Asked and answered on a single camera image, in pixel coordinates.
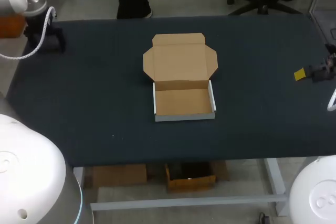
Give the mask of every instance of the floor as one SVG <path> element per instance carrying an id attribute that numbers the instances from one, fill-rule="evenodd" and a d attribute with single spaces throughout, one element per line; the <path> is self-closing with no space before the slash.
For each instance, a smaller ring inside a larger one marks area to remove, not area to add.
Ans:
<path id="1" fill-rule="evenodd" d="M 336 10 L 316 10 L 314 16 L 328 43 L 336 45 Z"/>
<path id="2" fill-rule="evenodd" d="M 117 14 L 118 0 L 48 0 L 56 8 L 58 21 L 79 19 L 114 19 Z M 302 12 L 308 10 L 311 0 L 295 0 L 287 5 Z M 149 0 L 154 11 L 153 18 L 175 16 L 212 16 L 227 15 L 243 6 L 244 1 L 236 1 L 227 6 L 226 0 Z M 26 38 L 0 40 L 0 52 L 9 56 L 20 56 Z M 0 58 L 0 92 L 7 94 L 13 78 L 17 61 Z M 280 158 L 279 166 L 286 184 L 290 183 L 304 158 Z M 231 180 L 220 182 L 206 192 L 195 194 L 169 195 L 164 183 L 149 183 L 132 187 L 100 188 L 98 191 L 86 190 L 87 198 L 98 202 L 122 201 L 133 199 L 159 199 L 192 196 L 233 196 L 267 194 L 270 186 L 265 168 L 260 160 L 228 161 Z M 271 215 L 273 224 L 290 224 L 288 217 L 276 217 L 273 204 L 250 204 L 233 206 L 171 207 L 142 210 L 101 211 L 95 214 L 96 223 L 224 223 L 256 224 L 259 212 Z"/>

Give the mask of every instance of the cardboard box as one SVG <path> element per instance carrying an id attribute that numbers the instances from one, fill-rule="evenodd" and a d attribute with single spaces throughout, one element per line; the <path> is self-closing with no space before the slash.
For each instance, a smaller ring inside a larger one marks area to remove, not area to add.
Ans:
<path id="1" fill-rule="evenodd" d="M 93 188 L 138 185 L 146 182 L 146 165 L 95 166 L 92 171 Z"/>
<path id="2" fill-rule="evenodd" d="M 172 193 L 208 190 L 216 183 L 209 163 L 166 164 L 165 169 L 167 188 Z"/>
<path id="3" fill-rule="evenodd" d="M 211 161 L 210 165 L 214 175 L 216 175 L 217 182 L 230 180 L 225 160 Z"/>
<path id="4" fill-rule="evenodd" d="M 143 70 L 154 81 L 155 121 L 214 119 L 209 78 L 217 68 L 217 53 L 203 34 L 155 35 L 143 55 Z"/>

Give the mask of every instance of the white cable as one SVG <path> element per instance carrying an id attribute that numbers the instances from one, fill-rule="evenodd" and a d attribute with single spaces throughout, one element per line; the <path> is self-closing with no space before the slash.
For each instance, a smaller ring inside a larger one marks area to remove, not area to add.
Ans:
<path id="1" fill-rule="evenodd" d="M 327 110 L 328 111 L 333 111 L 333 110 L 336 110 L 336 104 L 334 105 L 335 103 L 335 99 L 336 99 L 336 89 L 334 91 L 334 94 L 332 94 L 331 98 L 330 98 L 330 101 L 328 103 L 328 107 L 327 107 Z"/>
<path id="2" fill-rule="evenodd" d="M 48 26 L 48 23 L 49 23 L 50 13 L 53 15 L 53 17 L 56 16 L 56 10 L 52 6 L 49 7 L 49 9 L 47 11 L 46 18 L 44 20 L 43 30 L 42 30 L 42 35 L 41 35 L 41 40 L 40 40 L 39 44 L 37 45 L 37 47 L 33 51 L 31 51 L 29 54 L 23 55 L 21 57 L 10 57 L 10 56 L 6 56 L 6 55 L 2 55 L 2 54 L 0 54 L 0 57 L 5 58 L 7 60 L 23 60 L 23 59 L 26 59 L 26 58 L 32 56 L 34 53 L 36 53 L 40 49 L 40 47 L 42 46 L 44 38 L 46 36 L 46 30 L 47 30 L 47 26 Z"/>

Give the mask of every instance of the box flap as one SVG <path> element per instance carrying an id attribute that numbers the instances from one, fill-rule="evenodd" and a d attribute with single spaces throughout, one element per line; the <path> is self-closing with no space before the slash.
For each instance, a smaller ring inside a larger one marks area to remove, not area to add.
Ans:
<path id="1" fill-rule="evenodd" d="M 205 46 L 205 58 L 206 58 L 206 68 L 208 73 L 208 79 L 218 68 L 217 53 L 214 49 Z"/>
<path id="2" fill-rule="evenodd" d="M 205 44 L 203 34 L 157 34 L 153 38 L 153 46 L 198 43 Z"/>
<path id="3" fill-rule="evenodd" d="M 203 34 L 159 34 L 143 55 L 143 69 L 155 82 L 208 80 L 218 68 L 216 51 Z"/>
<path id="4" fill-rule="evenodd" d="M 153 48 L 143 54 L 143 71 L 154 80 Z"/>

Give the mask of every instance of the table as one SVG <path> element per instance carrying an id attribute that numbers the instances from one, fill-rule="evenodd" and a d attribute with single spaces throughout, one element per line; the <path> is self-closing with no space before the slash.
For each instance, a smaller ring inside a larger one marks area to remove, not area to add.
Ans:
<path id="1" fill-rule="evenodd" d="M 303 15 L 60 26 L 67 35 L 67 52 L 21 61 L 7 98 L 22 122 L 51 139 L 74 167 L 336 153 L 336 113 L 327 112 L 336 83 L 295 82 L 293 77 L 328 55 Z M 159 33 L 203 33 L 206 44 L 217 51 L 219 67 L 212 77 L 216 119 L 155 123 L 152 81 L 143 73 L 142 55 Z M 134 202 L 131 208 L 286 202 L 276 159 L 266 161 L 274 195 Z M 92 208 L 130 208 L 130 203 L 111 204 Z M 279 206 L 278 212 L 285 208 Z"/>

